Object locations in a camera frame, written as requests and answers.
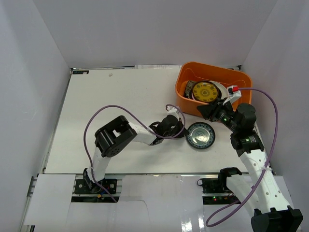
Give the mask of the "blue white porcelain plate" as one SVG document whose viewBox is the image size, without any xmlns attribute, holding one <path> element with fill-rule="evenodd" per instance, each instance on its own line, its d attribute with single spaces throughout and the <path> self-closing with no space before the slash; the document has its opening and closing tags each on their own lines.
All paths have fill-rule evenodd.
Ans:
<svg viewBox="0 0 309 232">
<path fill-rule="evenodd" d="M 194 149 L 208 149 L 215 142 L 215 131 L 211 125 L 205 122 L 196 122 L 187 129 L 186 140 Z"/>
</svg>

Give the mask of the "yellow patterned round plate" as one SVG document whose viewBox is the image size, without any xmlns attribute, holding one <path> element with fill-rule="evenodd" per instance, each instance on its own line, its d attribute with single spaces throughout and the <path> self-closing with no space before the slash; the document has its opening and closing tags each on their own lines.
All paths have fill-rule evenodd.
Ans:
<svg viewBox="0 0 309 232">
<path fill-rule="evenodd" d="M 197 82 L 192 87 L 192 97 L 196 101 L 211 103 L 219 97 L 219 89 L 212 82 Z"/>
</svg>

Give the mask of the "cream round plate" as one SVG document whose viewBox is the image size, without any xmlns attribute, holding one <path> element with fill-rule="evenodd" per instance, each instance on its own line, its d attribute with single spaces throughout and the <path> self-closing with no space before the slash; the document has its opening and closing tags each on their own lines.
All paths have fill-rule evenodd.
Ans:
<svg viewBox="0 0 309 232">
<path fill-rule="evenodd" d="M 227 93 L 226 88 L 223 85 L 219 84 L 219 83 L 216 83 L 216 82 L 212 82 L 212 83 L 215 84 L 216 87 L 219 89 L 219 97 L 217 99 L 227 98 L 228 93 Z"/>
</svg>

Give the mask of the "black floral rectangular plate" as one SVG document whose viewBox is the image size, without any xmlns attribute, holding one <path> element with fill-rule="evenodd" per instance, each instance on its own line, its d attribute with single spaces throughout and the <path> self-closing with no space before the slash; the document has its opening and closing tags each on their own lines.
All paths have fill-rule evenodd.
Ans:
<svg viewBox="0 0 309 232">
<path fill-rule="evenodd" d="M 188 99 L 193 99 L 192 97 L 192 89 L 194 87 L 194 85 L 196 84 L 195 81 L 189 80 L 186 82 L 185 85 L 185 90 L 184 90 L 184 97 L 188 98 Z"/>
</svg>

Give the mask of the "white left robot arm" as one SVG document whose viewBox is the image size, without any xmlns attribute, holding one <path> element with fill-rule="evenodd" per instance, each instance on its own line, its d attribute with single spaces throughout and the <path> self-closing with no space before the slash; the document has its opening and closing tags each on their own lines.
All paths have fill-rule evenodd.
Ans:
<svg viewBox="0 0 309 232">
<path fill-rule="evenodd" d="M 125 116 L 118 116 L 95 132 L 94 155 L 86 152 L 90 166 L 83 172 L 85 187 L 92 193 L 100 191 L 111 158 L 118 155 L 129 143 L 154 146 L 165 139 L 178 139 L 187 135 L 188 130 L 182 120 L 174 115 L 168 115 L 148 128 L 129 122 Z"/>
</svg>

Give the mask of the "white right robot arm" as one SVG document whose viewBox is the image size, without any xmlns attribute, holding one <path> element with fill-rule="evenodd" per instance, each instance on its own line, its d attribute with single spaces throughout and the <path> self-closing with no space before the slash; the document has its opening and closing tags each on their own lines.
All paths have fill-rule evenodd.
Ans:
<svg viewBox="0 0 309 232">
<path fill-rule="evenodd" d="M 232 191 L 251 217 L 255 232 L 295 232 L 303 215 L 293 209 L 282 194 L 269 168 L 263 143 L 254 130 L 255 108 L 241 103 L 236 110 L 223 100 L 197 107 L 204 119 L 219 121 L 231 130 L 230 140 L 245 165 L 252 184 L 246 182 L 237 168 L 220 171 L 218 188 Z"/>
</svg>

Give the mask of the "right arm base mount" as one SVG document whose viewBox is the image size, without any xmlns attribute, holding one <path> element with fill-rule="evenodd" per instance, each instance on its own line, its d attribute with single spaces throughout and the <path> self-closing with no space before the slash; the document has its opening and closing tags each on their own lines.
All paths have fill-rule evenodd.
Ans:
<svg viewBox="0 0 309 232">
<path fill-rule="evenodd" d="M 200 178 L 197 180 L 197 185 L 202 187 L 204 205 L 228 205 L 238 201 L 232 191 L 220 186 L 217 178 Z"/>
</svg>

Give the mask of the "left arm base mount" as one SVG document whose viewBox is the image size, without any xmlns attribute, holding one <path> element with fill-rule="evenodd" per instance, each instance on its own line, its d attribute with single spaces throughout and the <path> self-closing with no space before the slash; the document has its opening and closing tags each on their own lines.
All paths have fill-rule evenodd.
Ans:
<svg viewBox="0 0 309 232">
<path fill-rule="evenodd" d="M 72 203 L 116 203 L 119 200 L 120 185 L 114 178 L 103 179 L 99 182 L 115 199 L 98 185 L 94 184 L 90 189 L 84 179 L 76 179 L 74 183 L 71 202 Z"/>
</svg>

